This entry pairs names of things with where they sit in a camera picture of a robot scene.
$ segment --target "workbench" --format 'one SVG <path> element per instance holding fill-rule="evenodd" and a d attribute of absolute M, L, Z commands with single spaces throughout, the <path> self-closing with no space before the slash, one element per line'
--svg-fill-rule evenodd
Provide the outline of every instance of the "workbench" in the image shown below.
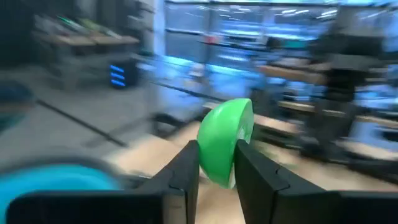
<path fill-rule="evenodd" d="M 139 40 L 130 36 L 120 38 L 105 35 L 62 36 L 34 32 L 33 36 L 39 46 L 45 50 L 46 57 L 51 57 L 52 79 L 61 82 L 67 90 L 73 90 L 79 79 L 84 76 L 84 68 L 98 68 L 104 72 L 96 74 L 105 78 L 109 73 L 110 61 L 123 61 L 134 56 L 131 48 Z M 105 54 L 97 54 L 96 47 L 107 47 Z M 75 55 L 74 49 L 79 49 L 82 55 Z"/>
<path fill-rule="evenodd" d="M 256 116 L 256 122 L 273 128 L 294 131 L 294 125 L 262 116 Z M 189 140 L 196 139 L 200 123 L 194 122 L 168 139 L 161 139 L 152 135 L 132 143 L 128 149 L 123 149 L 106 158 L 110 163 L 118 166 L 123 172 L 135 174 L 144 173 L 152 176 L 163 168 L 177 155 Z M 361 143 L 351 142 L 353 149 L 360 149 L 366 154 L 381 155 L 379 150 L 371 149 Z M 257 150 L 267 157 L 282 164 L 297 175 L 319 185 L 325 190 L 375 190 L 398 192 L 398 186 L 383 182 L 366 175 L 345 169 L 343 166 L 321 164 L 299 157 L 295 152 L 288 151 L 262 142 L 255 142 Z M 244 224 L 243 212 L 235 189 L 221 189 L 209 180 L 200 181 L 196 223 L 232 223 Z"/>

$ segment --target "green ball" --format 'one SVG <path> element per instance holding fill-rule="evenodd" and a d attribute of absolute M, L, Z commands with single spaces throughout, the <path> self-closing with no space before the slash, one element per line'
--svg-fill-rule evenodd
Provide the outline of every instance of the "green ball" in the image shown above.
<path fill-rule="evenodd" d="M 254 114 L 250 99 L 227 101 L 211 110 L 202 121 L 197 141 L 200 165 L 213 182 L 224 188 L 235 185 L 233 159 L 236 141 L 250 142 Z"/>

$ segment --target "floor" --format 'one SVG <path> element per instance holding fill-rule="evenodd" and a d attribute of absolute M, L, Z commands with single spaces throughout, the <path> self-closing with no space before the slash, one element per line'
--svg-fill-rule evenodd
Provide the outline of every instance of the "floor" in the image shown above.
<path fill-rule="evenodd" d="M 106 80 L 94 79 L 82 83 L 75 90 L 66 91 L 49 80 L 48 71 L 38 66 L 2 72 L 0 78 L 25 83 L 40 100 L 129 146 L 151 132 L 149 118 L 154 112 L 169 111 L 177 117 L 191 116 L 205 101 L 173 88 L 228 100 L 249 96 L 249 87 L 260 82 L 260 77 L 253 73 L 223 73 L 215 67 L 209 80 L 211 88 L 208 88 L 187 78 L 190 67 L 159 60 L 146 61 L 140 67 L 142 83 L 127 90 L 115 90 L 105 84 Z M 381 101 L 363 103 L 386 104 Z M 380 141 L 372 132 L 373 127 L 373 124 L 357 123 L 353 130 L 356 140 L 390 150 L 398 149 L 396 142 Z M 34 155 L 59 146 L 95 157 L 123 149 L 102 135 L 40 105 L 21 123 L 2 134 L 0 144 L 0 163 L 1 159 Z"/>

